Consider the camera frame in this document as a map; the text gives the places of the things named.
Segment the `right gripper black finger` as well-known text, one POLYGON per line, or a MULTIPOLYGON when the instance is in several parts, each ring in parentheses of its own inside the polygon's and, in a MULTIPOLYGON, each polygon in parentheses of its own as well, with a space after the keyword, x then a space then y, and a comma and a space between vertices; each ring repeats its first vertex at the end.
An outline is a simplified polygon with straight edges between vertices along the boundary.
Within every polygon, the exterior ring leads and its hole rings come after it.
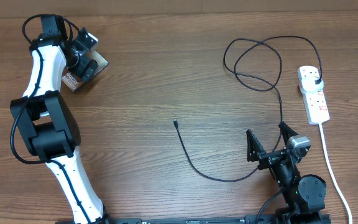
POLYGON ((265 149, 263 148, 259 140, 256 138, 256 136, 253 134, 251 129, 248 129, 246 131, 246 137, 247 137, 247 161, 248 162, 259 161, 260 157, 266 154, 265 149))
POLYGON ((280 128, 281 135, 286 145, 291 142, 292 137, 298 135, 298 133, 292 130, 292 128, 290 128, 284 121, 280 122, 278 127, 280 128))

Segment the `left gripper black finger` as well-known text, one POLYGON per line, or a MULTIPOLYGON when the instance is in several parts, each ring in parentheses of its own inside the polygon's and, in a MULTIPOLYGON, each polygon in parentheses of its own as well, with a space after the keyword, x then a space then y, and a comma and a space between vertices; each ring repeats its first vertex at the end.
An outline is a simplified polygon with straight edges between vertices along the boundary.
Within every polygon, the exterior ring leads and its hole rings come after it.
POLYGON ((68 65, 66 67, 66 69, 73 75, 77 75, 78 74, 78 66, 79 66, 80 61, 77 61, 74 65, 68 65))
POLYGON ((88 82, 95 74, 98 63, 94 59, 84 59, 78 66, 78 76, 83 82, 88 82))

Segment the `Galaxy smartphone with bronze screen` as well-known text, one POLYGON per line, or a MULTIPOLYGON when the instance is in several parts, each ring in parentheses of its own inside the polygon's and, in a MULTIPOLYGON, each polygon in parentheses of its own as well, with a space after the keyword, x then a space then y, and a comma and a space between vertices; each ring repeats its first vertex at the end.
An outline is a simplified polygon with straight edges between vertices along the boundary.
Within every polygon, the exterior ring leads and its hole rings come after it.
POLYGON ((109 62, 96 50, 80 57, 75 68, 64 69, 62 82, 74 93, 98 76, 109 62))

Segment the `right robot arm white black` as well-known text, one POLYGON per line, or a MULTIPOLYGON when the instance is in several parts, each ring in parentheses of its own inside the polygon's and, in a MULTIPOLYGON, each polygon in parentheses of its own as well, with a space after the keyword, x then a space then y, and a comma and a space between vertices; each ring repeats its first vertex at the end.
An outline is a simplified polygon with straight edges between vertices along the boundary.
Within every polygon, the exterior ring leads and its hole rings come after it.
POLYGON ((330 223, 329 215, 323 215, 325 209, 326 182, 318 175, 302 176, 296 165, 301 162, 310 147, 310 140, 281 122, 281 135, 285 147, 278 151, 266 152, 251 130, 247 130, 247 160, 258 162, 258 170, 268 169, 278 184, 275 193, 260 208, 258 214, 247 215, 249 223, 330 223), (268 204, 282 195, 286 207, 279 208, 274 214, 262 215, 268 204))

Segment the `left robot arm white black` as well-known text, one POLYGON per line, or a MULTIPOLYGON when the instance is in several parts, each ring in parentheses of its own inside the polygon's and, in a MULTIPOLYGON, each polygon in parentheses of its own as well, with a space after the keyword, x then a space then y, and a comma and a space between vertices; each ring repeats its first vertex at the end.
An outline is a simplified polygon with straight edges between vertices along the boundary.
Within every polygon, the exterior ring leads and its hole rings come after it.
POLYGON ((10 146, 18 155, 14 135, 19 131, 29 153, 55 175, 73 212, 73 223, 112 223, 96 195, 80 157, 80 129, 60 90, 64 70, 74 86, 91 81, 109 63, 95 50, 99 40, 86 29, 56 14, 39 14, 42 33, 29 42, 31 78, 22 98, 11 101, 14 118, 10 146))

